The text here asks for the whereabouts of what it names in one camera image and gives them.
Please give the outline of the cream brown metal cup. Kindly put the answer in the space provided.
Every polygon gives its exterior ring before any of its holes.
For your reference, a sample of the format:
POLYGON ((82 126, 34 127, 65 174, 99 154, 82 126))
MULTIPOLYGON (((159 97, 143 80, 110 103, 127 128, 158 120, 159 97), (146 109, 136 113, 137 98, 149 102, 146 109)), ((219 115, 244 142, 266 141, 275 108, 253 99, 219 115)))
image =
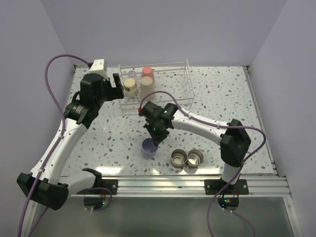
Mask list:
POLYGON ((134 78, 127 78, 123 83, 126 96, 136 97, 138 95, 138 88, 134 78))

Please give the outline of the purple plastic cup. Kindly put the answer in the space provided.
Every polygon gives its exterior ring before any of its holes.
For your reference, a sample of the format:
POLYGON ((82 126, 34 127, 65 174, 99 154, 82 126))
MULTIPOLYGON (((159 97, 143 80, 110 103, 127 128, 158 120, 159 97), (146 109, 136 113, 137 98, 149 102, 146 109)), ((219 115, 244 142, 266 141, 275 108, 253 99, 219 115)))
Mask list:
POLYGON ((158 150, 158 146, 153 142, 152 138, 146 138, 142 142, 142 156, 145 159, 152 158, 158 150))

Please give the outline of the clear plastic cup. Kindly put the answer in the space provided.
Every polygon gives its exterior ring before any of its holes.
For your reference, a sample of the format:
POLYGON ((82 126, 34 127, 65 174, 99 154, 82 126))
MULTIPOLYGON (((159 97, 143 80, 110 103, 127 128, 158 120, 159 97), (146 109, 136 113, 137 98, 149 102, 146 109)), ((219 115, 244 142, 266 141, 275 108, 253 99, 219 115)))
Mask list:
POLYGON ((129 72, 127 73, 127 76, 128 76, 128 78, 133 78, 133 79, 135 79, 135 80, 138 79, 137 74, 136 74, 136 72, 135 72, 134 70, 129 71, 129 72))

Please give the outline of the beige plastic cup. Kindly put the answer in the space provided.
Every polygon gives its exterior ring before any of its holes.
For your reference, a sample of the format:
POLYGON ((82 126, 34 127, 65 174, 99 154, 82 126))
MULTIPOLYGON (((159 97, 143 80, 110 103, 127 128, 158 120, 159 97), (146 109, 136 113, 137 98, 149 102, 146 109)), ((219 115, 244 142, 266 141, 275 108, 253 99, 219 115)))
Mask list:
POLYGON ((150 93, 155 91, 155 84, 151 77, 146 76, 141 78, 140 99, 143 100, 150 93))

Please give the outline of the red plastic cup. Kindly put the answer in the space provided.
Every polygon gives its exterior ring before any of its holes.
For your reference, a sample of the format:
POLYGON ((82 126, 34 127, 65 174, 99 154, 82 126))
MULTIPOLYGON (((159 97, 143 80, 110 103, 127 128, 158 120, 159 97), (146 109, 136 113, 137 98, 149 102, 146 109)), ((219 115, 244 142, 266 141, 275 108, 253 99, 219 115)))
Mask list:
POLYGON ((150 66, 145 66, 142 69, 142 77, 150 77, 155 83, 154 70, 150 66))

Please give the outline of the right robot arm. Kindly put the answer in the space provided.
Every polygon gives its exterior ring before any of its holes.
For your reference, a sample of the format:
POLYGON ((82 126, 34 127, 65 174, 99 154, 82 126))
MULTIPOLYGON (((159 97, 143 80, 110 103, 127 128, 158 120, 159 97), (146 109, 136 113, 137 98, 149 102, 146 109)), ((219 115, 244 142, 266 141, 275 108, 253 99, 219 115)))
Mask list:
POLYGON ((187 131, 219 145, 221 159, 224 162, 220 188, 226 194, 231 194, 237 189, 239 169, 251 144, 251 139, 239 120, 216 122, 172 103, 162 108, 150 101, 139 108, 138 112, 139 116, 145 117, 144 128, 156 146, 168 137, 169 129, 187 131))

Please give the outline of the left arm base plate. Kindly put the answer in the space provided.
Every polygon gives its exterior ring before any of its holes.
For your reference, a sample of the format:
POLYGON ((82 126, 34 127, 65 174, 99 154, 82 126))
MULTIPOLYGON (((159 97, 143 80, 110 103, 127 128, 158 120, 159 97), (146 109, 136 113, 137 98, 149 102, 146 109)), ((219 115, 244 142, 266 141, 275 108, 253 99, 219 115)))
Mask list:
POLYGON ((82 191, 79 191, 78 195, 109 195, 112 193, 112 195, 117 194, 117 190, 119 187, 119 181, 118 179, 103 179, 102 183, 97 187, 97 189, 93 190, 85 189, 82 191))

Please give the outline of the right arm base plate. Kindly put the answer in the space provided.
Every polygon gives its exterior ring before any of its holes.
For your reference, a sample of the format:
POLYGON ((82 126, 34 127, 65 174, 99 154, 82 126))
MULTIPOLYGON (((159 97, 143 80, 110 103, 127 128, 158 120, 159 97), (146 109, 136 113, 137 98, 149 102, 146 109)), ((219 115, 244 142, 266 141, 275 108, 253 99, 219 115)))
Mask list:
MULTIPOLYGON (((205 179, 204 190, 206 195, 217 194, 227 183, 222 179, 205 179)), ((229 184, 219 195, 248 195, 249 189, 245 179, 238 179, 235 184, 229 184)))

